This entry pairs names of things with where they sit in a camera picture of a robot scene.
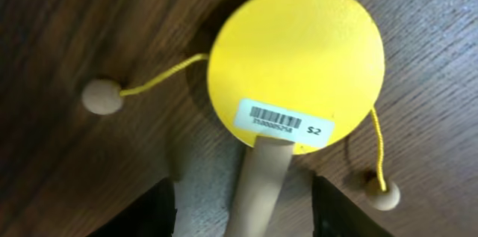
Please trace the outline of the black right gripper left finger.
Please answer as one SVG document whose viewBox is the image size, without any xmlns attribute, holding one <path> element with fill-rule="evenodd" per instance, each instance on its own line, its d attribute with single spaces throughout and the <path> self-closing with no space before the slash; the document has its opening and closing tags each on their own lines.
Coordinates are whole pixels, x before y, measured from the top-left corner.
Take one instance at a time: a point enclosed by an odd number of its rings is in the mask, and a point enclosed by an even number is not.
<svg viewBox="0 0 478 237">
<path fill-rule="evenodd" d="M 174 183 L 164 178 L 88 237 L 172 237 L 176 214 Z"/>
</svg>

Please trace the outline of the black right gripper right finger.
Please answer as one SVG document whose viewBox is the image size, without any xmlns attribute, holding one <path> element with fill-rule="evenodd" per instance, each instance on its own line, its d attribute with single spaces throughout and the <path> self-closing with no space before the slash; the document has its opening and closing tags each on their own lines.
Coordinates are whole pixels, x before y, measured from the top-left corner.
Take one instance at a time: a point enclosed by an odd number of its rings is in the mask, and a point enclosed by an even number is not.
<svg viewBox="0 0 478 237">
<path fill-rule="evenodd" d="M 312 179 L 314 237 L 392 237 L 323 176 Z"/>
</svg>

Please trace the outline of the yellow wooden rattle drum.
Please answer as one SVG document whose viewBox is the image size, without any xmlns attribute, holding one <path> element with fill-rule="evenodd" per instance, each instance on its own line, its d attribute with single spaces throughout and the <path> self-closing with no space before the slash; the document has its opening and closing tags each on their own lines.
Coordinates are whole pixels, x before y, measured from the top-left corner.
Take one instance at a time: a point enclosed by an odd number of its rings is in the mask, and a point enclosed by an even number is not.
<svg viewBox="0 0 478 237">
<path fill-rule="evenodd" d="M 288 166 L 348 136 L 370 117 L 377 139 L 376 176 L 367 195 L 381 211 L 400 201 L 383 173 L 384 140 L 375 102 L 385 74 L 379 29 L 356 0 L 247 0 L 225 21 L 209 53 L 193 55 L 133 88 L 94 79 L 81 92 L 91 113 L 120 110 L 197 62 L 215 114 L 249 147 L 227 236 L 262 236 Z"/>
</svg>

